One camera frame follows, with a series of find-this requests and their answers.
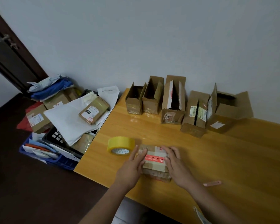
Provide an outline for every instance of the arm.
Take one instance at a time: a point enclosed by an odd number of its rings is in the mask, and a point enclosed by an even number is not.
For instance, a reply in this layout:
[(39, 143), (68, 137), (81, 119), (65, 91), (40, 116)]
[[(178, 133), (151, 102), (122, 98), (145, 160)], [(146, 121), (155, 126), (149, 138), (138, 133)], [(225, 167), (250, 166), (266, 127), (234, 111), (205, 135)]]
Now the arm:
[(209, 221), (213, 224), (242, 223), (221, 201), (211, 195), (203, 184), (193, 177), (190, 170), (181, 161), (177, 148), (165, 146), (162, 148), (168, 153), (165, 162), (172, 179), (193, 197)]
[(135, 187), (142, 173), (143, 159), (147, 150), (145, 149), (135, 158), (137, 152), (136, 145), (129, 159), (117, 171), (115, 182), (79, 224), (110, 224), (112, 222), (124, 196)]

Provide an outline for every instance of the tabletop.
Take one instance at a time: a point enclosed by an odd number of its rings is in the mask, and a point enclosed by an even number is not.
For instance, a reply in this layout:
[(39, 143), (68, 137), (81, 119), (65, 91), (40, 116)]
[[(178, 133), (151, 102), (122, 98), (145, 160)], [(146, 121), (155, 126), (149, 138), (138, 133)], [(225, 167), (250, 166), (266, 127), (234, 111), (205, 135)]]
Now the tabletop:
[[(184, 163), (201, 182), (221, 180), (208, 190), (236, 215), (251, 223), (280, 222), (280, 125), (257, 119), (241, 121), (226, 134), (207, 131), (201, 138), (180, 132), (180, 125), (160, 124), (160, 115), (128, 114), (123, 93), (75, 168), (75, 172), (110, 187), (128, 156), (107, 152), (115, 136), (137, 144), (179, 148)], [(191, 196), (174, 181), (142, 176), (128, 198), (181, 223), (199, 223)]]

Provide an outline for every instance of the tape roll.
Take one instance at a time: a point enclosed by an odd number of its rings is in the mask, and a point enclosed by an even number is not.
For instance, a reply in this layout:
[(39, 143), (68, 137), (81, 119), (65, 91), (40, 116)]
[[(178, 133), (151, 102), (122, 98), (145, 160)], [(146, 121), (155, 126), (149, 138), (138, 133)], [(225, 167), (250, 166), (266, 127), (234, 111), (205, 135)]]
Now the tape roll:
[(135, 140), (128, 137), (113, 137), (108, 141), (107, 152), (114, 155), (129, 155), (135, 147)]

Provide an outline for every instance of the person's right hand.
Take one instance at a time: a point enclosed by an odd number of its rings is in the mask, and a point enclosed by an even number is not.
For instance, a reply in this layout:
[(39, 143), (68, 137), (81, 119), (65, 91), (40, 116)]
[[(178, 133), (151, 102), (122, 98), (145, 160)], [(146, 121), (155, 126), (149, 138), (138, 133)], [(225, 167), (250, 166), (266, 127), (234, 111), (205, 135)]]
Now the person's right hand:
[(168, 153), (165, 163), (170, 176), (179, 187), (186, 189), (195, 179), (190, 170), (181, 161), (179, 150), (175, 147), (162, 146), (162, 148)]

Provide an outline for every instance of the blue plastic basket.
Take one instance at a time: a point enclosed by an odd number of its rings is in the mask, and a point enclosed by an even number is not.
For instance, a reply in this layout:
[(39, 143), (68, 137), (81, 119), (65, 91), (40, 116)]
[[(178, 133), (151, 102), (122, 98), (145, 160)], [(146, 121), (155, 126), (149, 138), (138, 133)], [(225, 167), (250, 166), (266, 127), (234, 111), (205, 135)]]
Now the blue plastic basket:
[[(30, 134), (30, 136), (26, 139), (26, 141), (23, 144), (29, 143), (29, 139), (32, 139), (32, 134)], [(59, 166), (61, 168), (67, 169), (67, 170), (74, 170), (76, 165), (78, 164), (77, 161), (74, 161), (72, 159), (66, 158), (62, 154), (60, 154), (57, 159), (53, 159), (53, 158), (49, 158), (49, 159), (39, 158), (37, 155), (35, 155), (33, 153), (26, 152), (23, 149), (22, 146), (19, 148), (19, 152), (22, 153), (22, 154), (25, 154), (27, 156), (30, 156), (32, 158), (35, 158), (35, 159), (38, 159), (38, 160), (43, 160), (47, 164), (56, 165), (56, 166)]]

